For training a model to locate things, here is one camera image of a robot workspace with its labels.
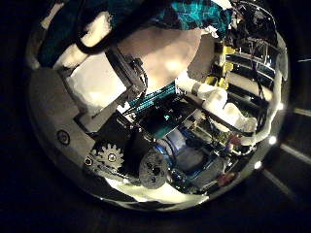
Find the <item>black cable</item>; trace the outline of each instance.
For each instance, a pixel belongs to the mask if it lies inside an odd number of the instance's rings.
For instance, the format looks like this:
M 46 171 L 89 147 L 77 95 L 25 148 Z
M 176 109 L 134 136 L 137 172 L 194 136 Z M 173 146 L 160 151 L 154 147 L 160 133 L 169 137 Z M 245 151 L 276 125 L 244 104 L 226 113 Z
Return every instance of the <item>black cable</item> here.
M 79 50 L 87 54 L 96 54 L 106 51 L 110 46 L 115 45 L 139 29 L 152 17 L 158 15 L 173 0 L 145 0 L 131 15 L 125 18 L 100 42 L 93 47 L 86 46 L 81 40 L 83 35 L 82 14 L 86 6 L 86 0 L 81 0 L 75 27 L 75 43 Z

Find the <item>white plastic part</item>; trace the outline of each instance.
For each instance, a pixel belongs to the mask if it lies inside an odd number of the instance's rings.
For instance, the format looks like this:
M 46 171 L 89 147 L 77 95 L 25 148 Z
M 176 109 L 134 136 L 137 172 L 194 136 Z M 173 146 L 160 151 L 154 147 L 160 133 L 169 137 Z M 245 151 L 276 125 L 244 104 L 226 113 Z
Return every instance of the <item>white plastic part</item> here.
M 241 144 L 243 146 L 255 145 L 265 138 L 267 138 L 271 132 L 272 121 L 275 118 L 279 105 L 281 103 L 281 89 L 282 89 L 282 73 L 279 70 L 279 56 L 276 59 L 276 70 L 275 70 L 275 79 L 274 79 L 274 88 L 273 88 L 273 97 L 270 101 L 269 108 L 267 110 L 266 121 L 262 130 L 254 135 L 253 137 L 242 137 Z
M 139 202 L 158 201 L 163 204 L 179 204 L 189 201 L 204 202 L 209 199 L 209 197 L 202 195 L 184 194 L 169 183 L 165 183 L 158 189 L 147 189 L 144 186 L 122 183 L 108 178 L 106 181 L 112 188 L 135 198 Z
M 259 96 L 259 86 L 256 82 L 250 81 L 240 75 L 234 74 L 232 72 L 228 73 L 227 80 L 229 83 L 236 85 L 242 89 L 247 90 L 248 92 Z M 262 87 L 264 98 L 267 101 L 271 101 L 272 99 L 272 91 L 266 88 L 265 86 Z
M 203 109 L 244 132 L 255 132 L 258 124 L 257 120 L 253 117 L 244 117 L 234 104 L 226 103 L 227 93 L 224 89 L 206 83 L 198 83 L 186 77 L 185 73 L 175 81 L 175 84 L 189 93 L 192 92 L 195 85 L 199 85 L 196 96 L 205 100 L 202 104 Z M 221 131 L 229 131 L 222 124 L 213 122 Z

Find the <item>wire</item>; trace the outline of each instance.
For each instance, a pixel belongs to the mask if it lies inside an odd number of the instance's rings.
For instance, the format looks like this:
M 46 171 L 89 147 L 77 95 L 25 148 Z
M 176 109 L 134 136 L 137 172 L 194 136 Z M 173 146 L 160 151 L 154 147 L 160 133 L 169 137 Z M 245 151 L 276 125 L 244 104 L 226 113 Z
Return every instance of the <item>wire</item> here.
M 132 63 L 133 65 L 133 69 L 136 71 L 136 73 L 140 76 L 140 78 L 143 76 L 144 80 L 142 80 L 142 82 L 145 84 L 146 89 L 141 93 L 141 95 L 139 96 L 138 100 L 136 101 L 135 105 L 131 108 L 129 108 L 128 110 L 126 110 L 123 114 L 129 115 L 132 114 L 144 101 L 146 93 L 147 93 L 147 89 L 148 89 L 148 76 L 146 74 L 146 71 L 143 69 L 143 67 L 141 66 L 142 63 L 139 63 L 137 59 L 135 59 Z
M 93 47 L 86 46 L 81 40 L 83 34 L 82 14 L 86 7 L 86 0 L 81 0 L 75 26 L 75 43 L 79 50 L 87 54 L 96 54 L 106 51 L 110 46 L 115 45 L 139 29 L 152 17 L 158 15 L 173 0 L 145 0 L 130 16 L 126 17 L 100 42 Z

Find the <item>white fabric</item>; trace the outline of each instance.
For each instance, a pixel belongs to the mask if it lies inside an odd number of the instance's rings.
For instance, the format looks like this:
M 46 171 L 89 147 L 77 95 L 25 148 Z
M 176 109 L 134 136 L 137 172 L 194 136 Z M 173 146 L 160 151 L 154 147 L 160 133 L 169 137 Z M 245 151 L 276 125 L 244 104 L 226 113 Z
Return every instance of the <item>white fabric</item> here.
M 212 1 L 215 2 L 217 5 L 219 5 L 220 7 L 222 7 L 224 10 L 232 8 L 232 5 L 229 0 L 212 0 Z
M 110 15 L 108 12 L 100 13 L 87 27 L 87 34 L 82 38 L 86 46 L 94 46 L 103 39 L 111 30 Z M 62 66 L 74 68 L 87 58 L 87 54 L 81 52 L 76 45 L 71 45 L 56 61 L 53 68 Z
M 126 90 L 105 53 L 88 57 L 67 82 L 91 114 L 107 107 Z

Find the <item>plaid shirt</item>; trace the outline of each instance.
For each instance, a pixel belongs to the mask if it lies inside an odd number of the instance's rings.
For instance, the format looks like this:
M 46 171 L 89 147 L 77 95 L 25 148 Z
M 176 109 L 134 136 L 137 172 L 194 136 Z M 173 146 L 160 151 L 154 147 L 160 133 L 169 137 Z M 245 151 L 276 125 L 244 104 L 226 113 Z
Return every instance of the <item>plaid shirt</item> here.
M 211 25 L 223 37 L 231 23 L 231 15 L 232 10 L 224 11 L 210 0 L 175 0 L 169 8 L 154 17 L 152 23 L 159 27 L 181 30 Z
M 43 66 L 53 66 L 66 48 L 73 43 L 79 2 L 70 0 L 52 20 L 47 38 L 38 55 Z M 128 17 L 141 2 L 142 0 L 87 0 L 84 21 L 88 23 L 100 12 L 108 11 L 112 16 L 111 24 L 114 27 Z M 147 25 L 180 30 L 212 25 L 218 29 L 217 33 L 222 38 L 231 22 L 231 15 L 232 10 L 224 11 L 211 0 L 175 0 Z
M 112 25 L 118 24 L 141 4 L 141 0 L 108 0 L 108 12 L 113 16 Z M 231 23 L 232 10 L 224 11 L 211 0 L 174 0 L 148 25 L 167 29 L 190 30 L 213 26 L 222 38 Z

